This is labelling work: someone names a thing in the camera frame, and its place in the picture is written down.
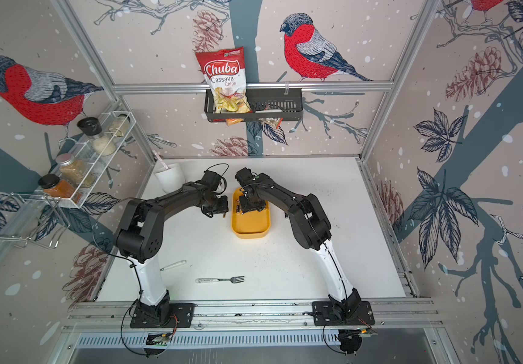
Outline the black lid spice jar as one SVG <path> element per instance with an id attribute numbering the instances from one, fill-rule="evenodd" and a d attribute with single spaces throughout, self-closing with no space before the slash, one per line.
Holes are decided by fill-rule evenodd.
<path id="1" fill-rule="evenodd" d="M 77 127 L 88 137 L 91 148 L 99 156 L 110 156 L 117 151 L 112 138 L 103 132 L 98 118 L 82 118 Z"/>

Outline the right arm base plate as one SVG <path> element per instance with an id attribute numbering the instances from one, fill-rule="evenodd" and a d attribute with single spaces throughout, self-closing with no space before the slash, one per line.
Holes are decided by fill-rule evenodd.
<path id="1" fill-rule="evenodd" d="M 311 313 L 315 326 L 373 326 L 375 317 L 371 303 L 362 301 L 350 318 L 339 318 L 330 301 L 313 301 Z"/>

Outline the metal fork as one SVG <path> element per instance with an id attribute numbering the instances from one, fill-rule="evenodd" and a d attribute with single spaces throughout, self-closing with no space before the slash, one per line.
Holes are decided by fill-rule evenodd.
<path id="1" fill-rule="evenodd" d="M 231 278 L 197 278 L 195 282 L 197 284 L 210 284 L 218 282 L 230 282 L 231 284 L 240 284 L 245 281 L 244 276 L 233 276 Z"/>

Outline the silver lid spice jar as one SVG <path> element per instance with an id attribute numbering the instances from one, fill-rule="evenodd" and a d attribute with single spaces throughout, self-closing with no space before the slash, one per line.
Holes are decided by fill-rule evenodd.
<path id="1" fill-rule="evenodd" d="M 73 154 L 64 153 L 56 157 L 59 171 L 63 178 L 74 187 L 92 188 L 95 182 L 95 175 L 88 166 Z"/>

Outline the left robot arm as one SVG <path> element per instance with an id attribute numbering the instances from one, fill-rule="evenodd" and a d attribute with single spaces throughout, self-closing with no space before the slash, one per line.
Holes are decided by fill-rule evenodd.
<path id="1" fill-rule="evenodd" d="M 170 293 L 161 277 L 156 255 L 164 240 L 164 224 L 176 214 L 198 207 L 208 218 L 229 212 L 228 198 L 218 190 L 226 179 L 206 170 L 201 179 L 149 200 L 132 199 L 124 209 L 115 242 L 120 255 L 131 262 L 139 283 L 135 317 L 149 325 L 163 326 L 174 320 Z"/>

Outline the white ceramic cup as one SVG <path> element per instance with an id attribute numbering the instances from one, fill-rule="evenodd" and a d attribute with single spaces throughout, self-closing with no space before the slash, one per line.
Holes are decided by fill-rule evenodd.
<path id="1" fill-rule="evenodd" d="M 167 165 L 167 168 L 164 168 L 161 164 L 157 164 L 153 171 L 153 175 L 156 177 L 159 185 L 166 194 L 177 191 L 186 182 L 179 163 L 169 164 Z"/>

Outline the orange spice jar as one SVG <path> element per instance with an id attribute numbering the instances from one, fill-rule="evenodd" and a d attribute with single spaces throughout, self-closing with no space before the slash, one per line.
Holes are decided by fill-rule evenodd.
<path id="1" fill-rule="evenodd" d="M 38 180 L 39 187 L 50 197 L 78 201 L 81 194 L 65 179 L 56 174 L 46 174 Z"/>

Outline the red Chuba cassava chips bag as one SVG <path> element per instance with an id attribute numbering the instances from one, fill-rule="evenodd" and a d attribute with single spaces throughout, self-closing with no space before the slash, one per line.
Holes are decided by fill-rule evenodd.
<path id="1" fill-rule="evenodd" d="M 245 49 L 197 52 L 196 59 L 211 88 L 215 113 L 245 114 L 251 111 L 246 97 Z"/>

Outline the pale spice jar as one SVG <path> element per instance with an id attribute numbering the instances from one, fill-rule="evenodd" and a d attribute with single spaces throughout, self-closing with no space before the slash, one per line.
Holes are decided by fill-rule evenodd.
<path id="1" fill-rule="evenodd" d="M 120 114 L 111 123 L 108 132 L 114 137 L 124 137 L 127 135 L 130 127 L 129 115 Z"/>

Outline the metal spoon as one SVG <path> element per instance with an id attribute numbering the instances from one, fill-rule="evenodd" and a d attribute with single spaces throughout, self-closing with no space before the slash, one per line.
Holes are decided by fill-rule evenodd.
<path id="1" fill-rule="evenodd" d="M 184 259 L 184 260 L 180 260 L 180 261 L 177 261 L 175 263 L 172 263 L 170 265 L 165 265 L 164 267 L 161 268 L 161 271 L 167 271 L 167 270 L 170 270 L 170 269 L 174 269 L 174 268 L 179 268 L 183 265 L 185 265 L 187 263 L 187 261 Z"/>

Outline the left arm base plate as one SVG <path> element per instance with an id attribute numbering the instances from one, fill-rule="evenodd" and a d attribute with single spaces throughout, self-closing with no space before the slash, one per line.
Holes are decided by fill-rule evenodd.
<path id="1" fill-rule="evenodd" d="M 162 303 L 158 306 L 139 303 L 133 309 L 130 328 L 189 328 L 192 324 L 194 309 L 194 303 Z"/>

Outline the yellow plastic storage box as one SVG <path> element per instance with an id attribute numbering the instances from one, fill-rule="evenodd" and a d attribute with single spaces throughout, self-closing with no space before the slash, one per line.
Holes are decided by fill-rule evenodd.
<path id="1" fill-rule="evenodd" d="M 239 189 L 233 192 L 231 227 L 233 233 L 240 239 L 258 239 L 265 237 L 270 230 L 270 207 L 265 203 L 262 211 L 243 213 L 241 210 L 240 197 L 243 195 Z"/>

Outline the black wall basket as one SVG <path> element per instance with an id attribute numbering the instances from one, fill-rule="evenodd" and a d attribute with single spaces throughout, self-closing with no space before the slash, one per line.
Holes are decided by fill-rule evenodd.
<path id="1" fill-rule="evenodd" d="M 213 94 L 205 95 L 204 113 L 211 123 L 227 119 L 243 119 L 244 122 L 260 121 L 262 118 L 281 118 L 283 121 L 300 121 L 303 116 L 302 90 L 290 89 L 249 89 L 246 93 L 251 111 L 249 113 L 215 112 Z"/>

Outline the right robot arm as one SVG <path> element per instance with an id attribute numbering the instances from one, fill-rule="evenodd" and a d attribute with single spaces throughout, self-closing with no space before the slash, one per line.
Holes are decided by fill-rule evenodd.
<path id="1" fill-rule="evenodd" d="M 331 222 L 316 195 L 294 193 L 269 175 L 256 174 L 249 168 L 237 171 L 235 179 L 243 193 L 239 198 L 241 212 L 261 211 L 267 203 L 284 211 L 297 243 L 314 253 L 327 284 L 336 320 L 350 322 L 357 319 L 362 299 L 337 258 L 331 242 Z"/>

